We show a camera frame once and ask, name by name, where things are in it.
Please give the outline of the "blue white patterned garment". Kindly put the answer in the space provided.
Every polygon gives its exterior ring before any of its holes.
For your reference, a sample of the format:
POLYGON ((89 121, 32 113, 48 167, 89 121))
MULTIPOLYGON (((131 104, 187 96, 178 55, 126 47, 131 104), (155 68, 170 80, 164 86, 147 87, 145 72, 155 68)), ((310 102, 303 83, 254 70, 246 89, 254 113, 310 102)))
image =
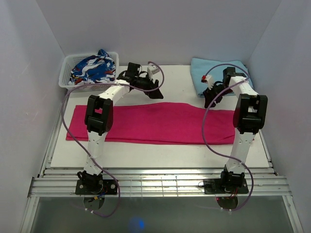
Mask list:
POLYGON ((68 85, 113 83, 116 79, 116 64, 103 49, 80 61, 71 71, 68 85))

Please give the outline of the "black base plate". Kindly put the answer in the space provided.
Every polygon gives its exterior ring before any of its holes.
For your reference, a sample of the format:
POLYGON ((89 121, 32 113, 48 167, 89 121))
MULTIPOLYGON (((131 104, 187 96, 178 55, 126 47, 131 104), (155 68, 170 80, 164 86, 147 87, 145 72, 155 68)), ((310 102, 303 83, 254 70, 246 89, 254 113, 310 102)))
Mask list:
POLYGON ((232 194, 237 191, 238 194, 248 194, 249 189, 246 179, 242 183, 237 184, 233 182, 224 183, 220 178, 204 179, 203 187, 205 194, 232 194))
POLYGON ((74 193, 76 195, 116 195, 118 192, 117 188, 114 180, 102 180, 95 185, 78 180, 74 193))

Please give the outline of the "aluminium rail frame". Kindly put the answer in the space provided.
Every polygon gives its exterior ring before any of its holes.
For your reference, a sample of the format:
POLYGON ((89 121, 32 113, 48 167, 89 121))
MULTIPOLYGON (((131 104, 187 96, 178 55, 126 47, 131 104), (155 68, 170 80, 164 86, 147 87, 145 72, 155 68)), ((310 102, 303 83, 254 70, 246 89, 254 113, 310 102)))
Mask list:
MULTIPOLYGON (((63 124, 59 118, 54 126, 48 149, 38 177, 33 178, 20 232, 30 233, 35 228, 35 215, 38 213, 40 198, 76 197, 74 194, 79 167, 52 166, 59 140, 63 136, 63 124)), ((296 212, 292 192, 286 177, 279 176, 270 158, 262 133, 255 137, 250 153, 258 153, 257 164, 251 167, 254 177, 253 197, 281 197, 295 233, 303 232, 296 212)), ((220 175, 221 168, 217 159, 210 159, 205 167, 121 167, 111 168, 121 184, 123 198, 151 197, 200 197, 204 195, 197 183, 199 180, 220 175)))

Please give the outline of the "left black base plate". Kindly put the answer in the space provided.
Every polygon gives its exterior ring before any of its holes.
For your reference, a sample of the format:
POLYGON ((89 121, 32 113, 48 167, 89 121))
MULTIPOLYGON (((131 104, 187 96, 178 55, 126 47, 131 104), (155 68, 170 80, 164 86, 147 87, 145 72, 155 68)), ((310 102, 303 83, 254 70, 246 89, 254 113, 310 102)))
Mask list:
POLYGON ((74 193, 76 195, 116 195, 118 192, 117 188, 114 180, 102 180, 95 185, 78 180, 74 193))

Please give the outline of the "magenta trousers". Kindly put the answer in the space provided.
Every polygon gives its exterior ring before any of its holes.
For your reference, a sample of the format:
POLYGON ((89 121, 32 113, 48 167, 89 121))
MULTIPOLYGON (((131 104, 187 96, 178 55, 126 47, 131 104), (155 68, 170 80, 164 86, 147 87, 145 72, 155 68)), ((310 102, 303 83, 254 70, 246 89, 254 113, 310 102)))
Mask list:
POLYGON ((187 103, 114 106, 106 142, 152 145, 232 145, 232 110, 208 110, 187 103))

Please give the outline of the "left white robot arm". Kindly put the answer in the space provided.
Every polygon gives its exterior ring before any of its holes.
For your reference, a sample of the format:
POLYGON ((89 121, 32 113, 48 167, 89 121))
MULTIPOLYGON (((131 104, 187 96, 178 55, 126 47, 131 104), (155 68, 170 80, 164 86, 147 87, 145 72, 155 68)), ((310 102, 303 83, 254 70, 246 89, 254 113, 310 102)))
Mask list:
POLYGON ((132 89, 142 90, 150 99, 164 98, 159 90, 162 84, 159 80, 153 80, 155 74, 164 74, 163 70, 153 62, 148 63, 145 72, 140 72, 139 69, 138 64, 129 63, 127 70, 120 73, 116 82, 106 91, 88 98, 85 115, 88 135, 87 160, 84 170, 77 173, 77 194, 117 193, 116 182, 104 181, 103 168, 96 162, 103 154, 107 133, 113 125, 113 107, 132 89))

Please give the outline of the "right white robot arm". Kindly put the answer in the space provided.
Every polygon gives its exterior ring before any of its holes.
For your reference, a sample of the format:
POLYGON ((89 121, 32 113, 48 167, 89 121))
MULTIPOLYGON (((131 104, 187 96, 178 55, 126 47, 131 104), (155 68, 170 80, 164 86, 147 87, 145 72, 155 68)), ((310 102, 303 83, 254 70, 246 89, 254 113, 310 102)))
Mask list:
POLYGON ((214 81, 208 73, 201 78, 207 84, 207 89, 203 92, 206 110, 215 107, 223 95, 228 93, 234 93, 238 98, 233 114, 235 138, 231 154, 227 157, 228 161, 219 178, 203 181, 205 194, 235 195, 249 192, 245 179, 245 162, 252 141, 264 126, 268 98, 251 87, 246 71, 238 73, 236 69, 236 65, 227 64, 222 81, 214 81))

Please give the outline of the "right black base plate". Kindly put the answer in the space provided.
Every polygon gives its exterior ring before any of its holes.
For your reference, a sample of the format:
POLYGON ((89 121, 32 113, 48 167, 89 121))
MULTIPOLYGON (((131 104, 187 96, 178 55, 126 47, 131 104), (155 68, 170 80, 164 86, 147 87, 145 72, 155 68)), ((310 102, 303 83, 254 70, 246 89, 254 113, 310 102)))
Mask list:
POLYGON ((248 194, 249 189, 246 179, 242 183, 237 184, 233 182, 224 183, 220 178, 204 179, 203 187, 205 194, 232 194, 237 191, 238 194, 248 194))

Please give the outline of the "white plastic basket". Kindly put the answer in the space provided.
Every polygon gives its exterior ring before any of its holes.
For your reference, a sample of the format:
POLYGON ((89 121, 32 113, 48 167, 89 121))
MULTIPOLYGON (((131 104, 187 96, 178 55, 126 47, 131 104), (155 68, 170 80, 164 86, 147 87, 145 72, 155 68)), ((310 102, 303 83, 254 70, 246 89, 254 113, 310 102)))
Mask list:
MULTIPOLYGON (((116 52, 107 52, 111 58, 115 61, 116 64, 116 77, 119 75, 120 73, 120 63, 119 63, 119 55, 116 52)), ((70 77, 70 71, 83 59, 97 54, 95 52, 91 52, 91 53, 80 53, 80 54, 74 54, 74 55, 68 55, 67 57, 65 57, 62 67, 61 67, 61 71, 60 71, 60 75, 59 75, 59 86, 62 88, 66 88, 68 90, 73 89, 76 86, 79 85, 68 85, 69 82, 69 77, 70 77)), ((99 83, 99 85, 95 85, 95 86, 87 86, 87 87, 83 87, 80 90, 81 91, 91 91, 91 90, 104 90, 106 89, 106 85, 107 83, 99 83)))

